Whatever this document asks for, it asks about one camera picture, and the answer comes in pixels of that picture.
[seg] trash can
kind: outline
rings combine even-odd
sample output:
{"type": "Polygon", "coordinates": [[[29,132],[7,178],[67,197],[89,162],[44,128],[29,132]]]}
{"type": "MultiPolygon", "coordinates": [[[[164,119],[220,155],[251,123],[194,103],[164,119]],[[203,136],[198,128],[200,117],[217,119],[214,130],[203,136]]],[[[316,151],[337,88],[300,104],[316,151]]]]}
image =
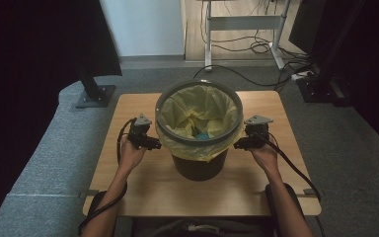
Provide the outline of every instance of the trash can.
{"type": "Polygon", "coordinates": [[[227,149],[243,135],[243,108],[234,90],[209,80],[179,83],[159,98],[155,127],[178,172],[193,181],[215,177],[227,149]]]}

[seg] wooden tabletop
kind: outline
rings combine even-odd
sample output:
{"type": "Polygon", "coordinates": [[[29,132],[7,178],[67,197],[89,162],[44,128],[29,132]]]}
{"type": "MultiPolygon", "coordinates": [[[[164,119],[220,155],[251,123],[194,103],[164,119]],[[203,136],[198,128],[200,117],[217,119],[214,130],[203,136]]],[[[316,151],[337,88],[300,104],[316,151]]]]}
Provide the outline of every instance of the wooden tabletop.
{"type": "MultiPolygon", "coordinates": [[[[152,120],[148,135],[155,131],[155,105],[161,94],[124,94],[119,97],[113,120],[95,171],[90,190],[104,191],[111,183],[116,163],[116,139],[123,125],[145,114],[152,120]]],[[[309,177],[279,95],[272,91],[238,92],[245,119],[253,115],[273,119],[269,124],[279,147],[294,165],[309,177]]],[[[278,159],[282,179],[300,200],[305,215],[318,215],[321,207],[310,189],[283,159],[278,159]]],[[[264,171],[250,152],[229,148],[223,170],[211,180],[190,181],[175,169],[171,153],[165,147],[147,151],[128,180],[128,191],[120,201],[118,215],[123,216],[257,216],[270,215],[264,171]]],[[[88,212],[92,196],[86,198],[83,212],[88,212]]]]}

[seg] forearm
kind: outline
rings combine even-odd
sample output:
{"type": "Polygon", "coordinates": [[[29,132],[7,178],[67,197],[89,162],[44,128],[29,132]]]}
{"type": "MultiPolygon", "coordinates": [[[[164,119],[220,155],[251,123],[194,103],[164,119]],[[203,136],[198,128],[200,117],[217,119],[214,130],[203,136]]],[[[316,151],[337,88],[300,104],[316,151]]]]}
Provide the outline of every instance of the forearm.
{"type": "Polygon", "coordinates": [[[282,182],[279,172],[267,172],[266,175],[269,179],[282,236],[313,236],[302,213],[282,182]]]}
{"type": "MultiPolygon", "coordinates": [[[[118,198],[125,187],[128,171],[118,169],[97,209],[118,198]]],[[[119,203],[92,219],[83,229],[82,236],[110,236],[115,227],[119,203]]]]}

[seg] person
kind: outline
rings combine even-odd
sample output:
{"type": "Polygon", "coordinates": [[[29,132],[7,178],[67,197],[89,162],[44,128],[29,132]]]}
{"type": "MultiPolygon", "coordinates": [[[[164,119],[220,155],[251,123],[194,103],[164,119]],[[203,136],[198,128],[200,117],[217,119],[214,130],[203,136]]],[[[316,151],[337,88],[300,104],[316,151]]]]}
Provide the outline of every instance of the person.
{"type": "MultiPolygon", "coordinates": [[[[134,148],[126,135],[121,138],[121,159],[115,172],[114,179],[107,192],[98,204],[97,209],[120,196],[127,177],[143,159],[146,148],[134,148]]],[[[290,236],[313,236],[311,229],[303,218],[301,211],[291,198],[285,184],[282,181],[277,165],[277,153],[269,145],[262,148],[251,148],[255,161],[265,171],[272,191],[273,201],[278,218],[279,229],[283,237],[290,236]]],[[[102,212],[89,221],[83,228],[81,236],[112,236],[115,229],[115,221],[119,203],[102,212]]]]}

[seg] human hand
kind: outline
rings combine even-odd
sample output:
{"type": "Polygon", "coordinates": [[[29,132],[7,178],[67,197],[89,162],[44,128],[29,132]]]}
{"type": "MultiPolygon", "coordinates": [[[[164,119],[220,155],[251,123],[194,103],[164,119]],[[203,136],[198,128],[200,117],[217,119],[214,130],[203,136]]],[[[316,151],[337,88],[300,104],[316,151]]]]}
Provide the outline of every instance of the human hand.
{"type": "Polygon", "coordinates": [[[121,138],[121,157],[119,159],[118,168],[125,169],[131,172],[140,161],[143,159],[143,155],[146,152],[146,147],[136,149],[133,144],[127,139],[127,135],[121,138]]]}
{"type": "MultiPolygon", "coordinates": [[[[272,136],[269,138],[269,141],[275,144],[272,136]]],[[[265,144],[261,148],[249,148],[248,150],[252,153],[258,165],[260,165],[267,174],[279,173],[276,160],[277,152],[268,144],[265,144]]]]}

